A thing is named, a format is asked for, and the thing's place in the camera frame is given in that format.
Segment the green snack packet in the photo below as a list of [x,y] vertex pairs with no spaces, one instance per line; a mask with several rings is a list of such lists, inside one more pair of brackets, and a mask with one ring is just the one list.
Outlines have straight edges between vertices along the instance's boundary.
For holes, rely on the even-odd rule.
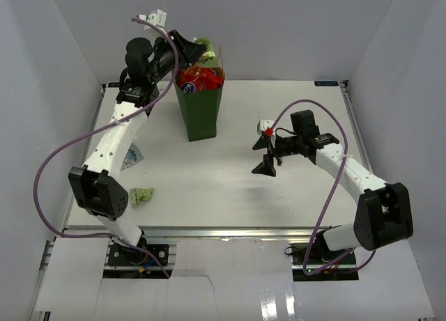
[[133,188],[129,190],[129,197],[132,206],[135,208],[144,202],[148,202],[152,199],[154,188],[142,189]]
[[206,47],[205,52],[199,57],[196,64],[200,68],[217,68],[219,66],[217,61],[217,55],[215,53],[211,41],[206,37],[202,38],[194,37],[193,42],[205,45]]

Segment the large red candy bag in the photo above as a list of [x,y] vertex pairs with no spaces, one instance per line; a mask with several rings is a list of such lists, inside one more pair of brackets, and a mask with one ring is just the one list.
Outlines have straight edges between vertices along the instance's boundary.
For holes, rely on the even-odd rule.
[[176,77],[176,84],[184,93],[217,90],[223,82],[222,75],[214,68],[201,68],[197,65],[181,70]]

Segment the light blue snack packet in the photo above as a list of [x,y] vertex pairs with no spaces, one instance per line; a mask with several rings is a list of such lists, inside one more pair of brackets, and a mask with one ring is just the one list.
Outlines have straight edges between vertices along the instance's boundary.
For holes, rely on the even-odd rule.
[[121,165],[121,170],[123,171],[125,169],[128,169],[142,160],[144,160],[144,156],[142,155],[138,147],[134,143],[132,143],[127,153],[125,154],[123,163]]

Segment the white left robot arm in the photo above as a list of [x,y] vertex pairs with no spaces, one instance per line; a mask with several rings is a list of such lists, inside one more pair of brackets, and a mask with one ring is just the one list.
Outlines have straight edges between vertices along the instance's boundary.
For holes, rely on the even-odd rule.
[[134,38],[125,50],[126,67],[120,76],[111,127],[82,167],[71,168],[68,179],[77,205],[101,221],[115,239],[124,241],[123,256],[138,265],[145,261],[148,249],[140,243],[142,230],[126,213],[129,194],[118,182],[121,166],[159,96],[158,82],[196,63],[207,47],[173,30],[155,42]]

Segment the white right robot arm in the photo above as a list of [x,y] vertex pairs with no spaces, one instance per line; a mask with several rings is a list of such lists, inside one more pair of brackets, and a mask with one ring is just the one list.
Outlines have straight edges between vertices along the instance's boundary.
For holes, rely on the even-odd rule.
[[402,183],[391,184],[347,157],[335,136],[320,133],[312,111],[292,113],[291,122],[290,136],[277,135],[271,120],[258,122],[259,140],[253,149],[266,153],[252,173],[274,177],[284,157],[302,155],[329,173],[355,201],[352,223],[316,234],[312,250],[320,263],[333,263],[344,249],[374,251],[413,236],[410,196]]

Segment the brown and green paper bag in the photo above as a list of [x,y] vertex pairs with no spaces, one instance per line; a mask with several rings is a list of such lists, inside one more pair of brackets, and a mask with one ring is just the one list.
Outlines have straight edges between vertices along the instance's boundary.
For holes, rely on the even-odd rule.
[[[223,68],[219,65],[214,69],[225,80]],[[200,141],[217,136],[217,117],[222,99],[223,85],[224,82],[217,90],[184,93],[175,83],[176,96],[185,123],[188,141]]]

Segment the blue label left corner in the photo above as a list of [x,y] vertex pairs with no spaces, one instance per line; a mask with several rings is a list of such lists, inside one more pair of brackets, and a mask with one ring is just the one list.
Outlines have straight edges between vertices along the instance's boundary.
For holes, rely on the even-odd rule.
[[107,84],[107,87],[108,88],[118,88],[120,86],[120,83],[119,82],[109,82],[108,84]]

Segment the blue label corner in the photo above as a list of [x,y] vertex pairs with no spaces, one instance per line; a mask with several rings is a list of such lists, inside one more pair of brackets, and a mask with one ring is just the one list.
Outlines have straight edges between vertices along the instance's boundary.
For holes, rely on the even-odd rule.
[[314,82],[315,86],[321,86],[321,87],[336,87],[339,85],[339,83],[337,81],[315,81]]
[[107,87],[108,88],[118,88],[120,86],[120,83],[119,82],[109,82],[108,84],[107,84]]

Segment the blue label right corner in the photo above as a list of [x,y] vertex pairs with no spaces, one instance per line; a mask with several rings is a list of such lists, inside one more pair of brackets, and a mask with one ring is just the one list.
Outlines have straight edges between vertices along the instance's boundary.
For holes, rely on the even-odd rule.
[[339,83],[337,81],[315,81],[314,82],[315,86],[321,86],[321,87],[336,87],[339,85]]

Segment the aluminium front rail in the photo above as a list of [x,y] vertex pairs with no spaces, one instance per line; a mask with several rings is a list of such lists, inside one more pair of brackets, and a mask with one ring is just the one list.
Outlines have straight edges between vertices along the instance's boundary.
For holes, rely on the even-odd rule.
[[312,228],[300,227],[168,227],[142,226],[147,237],[163,238],[259,238],[259,239],[295,239],[309,237]]

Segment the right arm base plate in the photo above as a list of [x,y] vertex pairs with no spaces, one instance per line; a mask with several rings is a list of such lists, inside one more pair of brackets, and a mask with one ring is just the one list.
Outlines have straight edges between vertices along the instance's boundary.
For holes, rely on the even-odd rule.
[[[293,243],[289,244],[284,250],[284,253],[291,259],[294,282],[357,281],[359,279],[354,253],[350,253],[318,274],[311,276],[304,274],[303,262],[306,248],[307,245],[305,243]],[[317,248],[313,246],[307,262],[307,271],[313,272],[317,270],[339,257],[342,253],[343,251],[335,251],[321,255]]]

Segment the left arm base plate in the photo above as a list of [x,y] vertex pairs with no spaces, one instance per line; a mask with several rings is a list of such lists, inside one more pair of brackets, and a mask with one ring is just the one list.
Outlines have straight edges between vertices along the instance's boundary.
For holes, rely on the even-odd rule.
[[[147,249],[153,254],[157,261],[164,267],[168,265],[169,250],[168,244],[148,244]],[[131,249],[120,244],[112,243],[106,264],[111,267],[125,266],[145,266],[147,264],[157,266],[157,263],[144,252]]]

